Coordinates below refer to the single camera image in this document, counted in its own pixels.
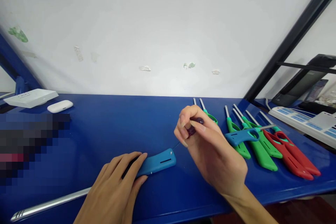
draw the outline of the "finger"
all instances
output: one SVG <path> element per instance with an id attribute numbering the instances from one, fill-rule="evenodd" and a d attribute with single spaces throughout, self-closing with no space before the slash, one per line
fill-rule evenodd
<path id="1" fill-rule="evenodd" d="M 141 152 L 132 152 L 130 154 L 126 154 L 125 156 L 122 157 L 122 159 L 120 160 L 119 164 L 117 165 L 117 167 L 115 168 L 111 178 L 117 178 L 121 180 L 121 176 L 124 174 L 128 164 L 135 159 L 136 157 L 140 156 Z"/>
<path id="2" fill-rule="evenodd" d="M 142 166 L 142 163 L 145 161 L 146 157 L 147 157 L 147 153 L 140 155 L 139 158 L 131 165 L 126 176 L 122 180 L 122 183 L 124 184 L 125 187 L 127 188 L 132 187 L 133 182 L 138 174 L 138 171 L 140 167 Z"/>
<path id="3" fill-rule="evenodd" d="M 177 128 L 177 126 L 174 129 L 174 134 L 176 136 L 176 138 L 180 141 L 181 144 L 184 145 L 184 147 L 188 148 L 187 143 L 185 142 L 185 140 L 183 139 L 183 136 L 181 135 L 179 129 Z"/>
<path id="4" fill-rule="evenodd" d="M 179 130 L 179 132 L 181 133 L 182 138 L 184 140 L 186 140 L 189 137 L 189 133 L 188 133 L 188 131 L 185 127 L 181 127 L 180 119 L 177 121 L 176 127 Z"/>
<path id="5" fill-rule="evenodd" d="M 103 179 L 107 180 L 110 178 L 110 176 L 112 175 L 112 173 L 114 172 L 115 168 L 117 167 L 117 165 L 119 164 L 119 162 L 122 160 L 122 158 L 125 156 L 126 154 L 122 154 L 120 156 L 117 156 L 115 158 L 113 158 L 111 160 L 111 162 L 108 164 L 107 169 L 105 171 L 105 173 L 103 174 Z"/>
<path id="6" fill-rule="evenodd" d="M 98 183 L 99 183 L 99 181 L 102 179 L 104 173 L 106 172 L 106 169 L 107 169 L 108 166 L 109 166 L 108 163 L 107 163 L 107 164 L 104 164 L 104 166 L 103 166 L 102 169 L 100 170 L 100 173 L 98 174 L 98 177 L 96 178 L 96 181 L 94 182 L 94 184 L 93 184 L 92 187 L 94 187 L 95 184 L 98 184 Z"/>
<path id="7" fill-rule="evenodd" d="M 205 127 L 204 125 L 191 121 L 191 124 L 194 126 L 196 132 L 207 142 L 212 144 L 217 151 L 222 154 L 224 157 L 230 151 L 234 151 L 232 146 L 228 143 L 228 141 L 223 137 L 223 135 L 219 134 L 216 130 Z"/>
<path id="8" fill-rule="evenodd" d="M 204 126 L 214 129 L 214 130 L 219 130 L 219 127 L 217 124 L 212 121 L 204 111 L 198 107 L 197 105 L 192 105 L 192 106 L 187 106 L 184 109 L 182 109 L 180 113 L 180 122 L 181 122 L 181 127 L 186 127 L 190 128 L 190 118 L 191 117 L 201 117 L 204 121 Z"/>
<path id="9" fill-rule="evenodd" d="M 127 206 L 125 209 L 125 214 L 124 214 L 124 219 L 123 219 L 123 224 L 131 224 L 132 223 L 132 216 L 133 216 L 133 209 L 134 209 L 134 204 L 135 200 L 138 196 L 140 187 L 143 185 L 143 183 L 147 180 L 148 176 L 144 175 L 137 180 L 134 181 L 131 193 L 129 194 Z"/>

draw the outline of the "blue plastic casing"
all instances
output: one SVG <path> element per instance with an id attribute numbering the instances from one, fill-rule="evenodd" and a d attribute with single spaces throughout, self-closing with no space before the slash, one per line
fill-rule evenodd
<path id="1" fill-rule="evenodd" d="M 173 149 L 170 148 L 160 154 L 146 158 L 136 176 L 150 175 L 174 165 L 176 165 L 176 157 Z"/>
<path id="2" fill-rule="evenodd" d="M 258 141 L 259 134 L 257 129 L 245 129 L 241 131 L 231 132 L 224 135 L 231 146 L 237 146 L 245 141 Z"/>

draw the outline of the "hand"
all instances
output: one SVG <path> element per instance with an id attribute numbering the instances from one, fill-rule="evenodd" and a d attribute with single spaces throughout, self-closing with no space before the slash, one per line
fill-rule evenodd
<path id="1" fill-rule="evenodd" d="M 128 164 L 137 156 L 139 158 L 122 179 Z M 74 224 L 131 224 L 135 199 L 147 179 L 147 176 L 141 176 L 137 180 L 135 177 L 146 157 L 147 153 L 132 152 L 115 157 L 109 164 L 105 164 L 87 194 Z"/>
<path id="2" fill-rule="evenodd" d="M 191 121 L 201 117 L 204 124 Z M 187 129 L 196 133 L 188 138 Z M 247 165 L 227 142 L 220 128 L 197 105 L 185 107 L 174 130 L 177 139 L 188 148 L 203 178 L 222 196 L 240 198 L 244 192 Z"/>

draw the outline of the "forearm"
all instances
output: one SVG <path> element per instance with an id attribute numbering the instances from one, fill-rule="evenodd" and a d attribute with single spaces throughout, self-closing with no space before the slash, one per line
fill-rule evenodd
<path id="1" fill-rule="evenodd" d="M 246 186 L 241 198 L 237 199 L 231 196 L 224 196 L 224 198 L 246 224 L 278 223 Z"/>

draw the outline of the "white device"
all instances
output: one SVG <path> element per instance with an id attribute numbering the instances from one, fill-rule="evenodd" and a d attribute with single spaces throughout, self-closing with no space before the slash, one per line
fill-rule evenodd
<path id="1" fill-rule="evenodd" d="M 46 103 L 47 101 L 57 97 L 56 91 L 46 89 L 34 89 L 32 91 L 18 94 L 4 99 L 6 103 L 12 106 L 33 108 L 35 106 Z"/>
<path id="2" fill-rule="evenodd" d="M 323 115 L 321 116 L 323 119 L 326 117 L 329 118 L 328 123 L 326 123 L 324 120 L 316 120 L 316 117 L 317 119 L 321 118 L 318 117 L 318 115 L 310 118 L 285 107 L 274 107 L 269 111 L 269 114 L 275 118 L 278 118 L 279 120 L 293 126 L 303 133 L 310 135 L 336 149 L 336 128 L 334 127 L 334 118 L 333 116 L 330 116 L 330 114 L 326 115 L 326 112 L 322 113 Z"/>
<path id="3" fill-rule="evenodd" d="M 72 107 L 74 104 L 69 100 L 60 101 L 47 107 L 51 113 L 58 113 Z"/>

